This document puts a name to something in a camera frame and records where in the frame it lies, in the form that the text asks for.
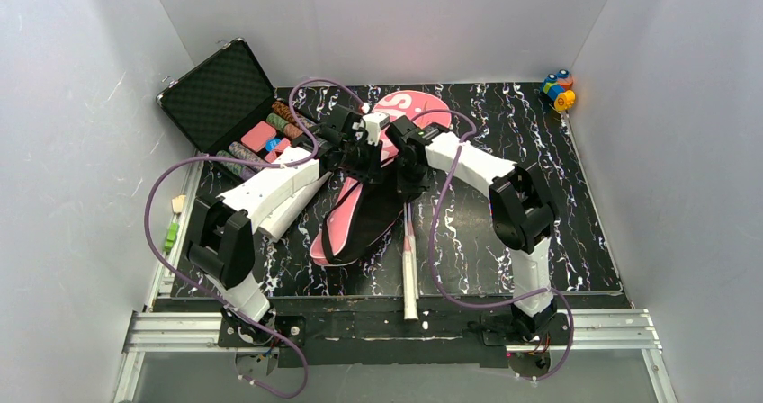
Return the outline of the pink racket cover bag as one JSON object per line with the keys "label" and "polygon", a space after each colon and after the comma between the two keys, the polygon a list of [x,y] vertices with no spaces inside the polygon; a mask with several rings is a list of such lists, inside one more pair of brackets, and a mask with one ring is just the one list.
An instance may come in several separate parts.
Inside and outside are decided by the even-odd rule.
{"label": "pink racket cover bag", "polygon": [[[374,112],[389,115],[391,121],[409,118],[420,128],[431,123],[450,125],[448,109],[441,98],[414,90],[387,94],[373,106]],[[346,176],[310,246],[312,262],[323,267],[345,266],[363,258],[402,215],[404,204],[393,175],[381,184],[360,183]]]}

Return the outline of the pink badminton racket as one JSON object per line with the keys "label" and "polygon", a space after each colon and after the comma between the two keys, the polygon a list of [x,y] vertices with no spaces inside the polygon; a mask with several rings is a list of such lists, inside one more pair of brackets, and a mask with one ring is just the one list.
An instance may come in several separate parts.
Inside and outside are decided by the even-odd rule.
{"label": "pink badminton racket", "polygon": [[417,300],[418,278],[417,278],[417,249],[414,229],[412,204],[409,202],[403,212],[404,219],[404,246],[402,255],[403,270],[403,316],[406,321],[418,320]]}

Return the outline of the white shuttlecock tube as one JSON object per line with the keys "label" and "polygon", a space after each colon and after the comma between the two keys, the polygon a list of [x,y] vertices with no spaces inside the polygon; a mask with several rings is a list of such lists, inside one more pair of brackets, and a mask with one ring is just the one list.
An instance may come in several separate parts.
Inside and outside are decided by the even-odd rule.
{"label": "white shuttlecock tube", "polygon": [[317,181],[290,196],[260,223],[257,232],[272,241],[282,239],[287,229],[309,205],[331,175],[331,172],[323,174]]}

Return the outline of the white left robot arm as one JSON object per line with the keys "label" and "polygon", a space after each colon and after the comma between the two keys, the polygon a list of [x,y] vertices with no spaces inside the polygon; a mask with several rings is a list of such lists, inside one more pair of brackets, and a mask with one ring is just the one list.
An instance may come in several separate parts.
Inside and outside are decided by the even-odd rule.
{"label": "white left robot arm", "polygon": [[195,199],[183,256],[201,269],[239,318],[259,323],[270,310],[253,268],[254,234],[299,190],[338,169],[360,178],[381,175],[382,133],[390,117],[338,107],[294,140],[272,167],[217,197]]}

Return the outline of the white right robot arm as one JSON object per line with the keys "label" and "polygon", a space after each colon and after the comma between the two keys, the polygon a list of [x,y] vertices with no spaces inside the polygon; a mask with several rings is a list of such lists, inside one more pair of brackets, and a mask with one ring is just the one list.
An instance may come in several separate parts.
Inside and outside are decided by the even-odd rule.
{"label": "white right robot arm", "polygon": [[409,202],[426,190],[430,170],[445,171],[489,200],[492,227],[512,256],[512,327],[525,339],[543,334],[557,311],[549,250],[559,210],[542,169],[496,157],[443,125],[419,128],[398,118],[386,130],[397,148],[397,191]]}

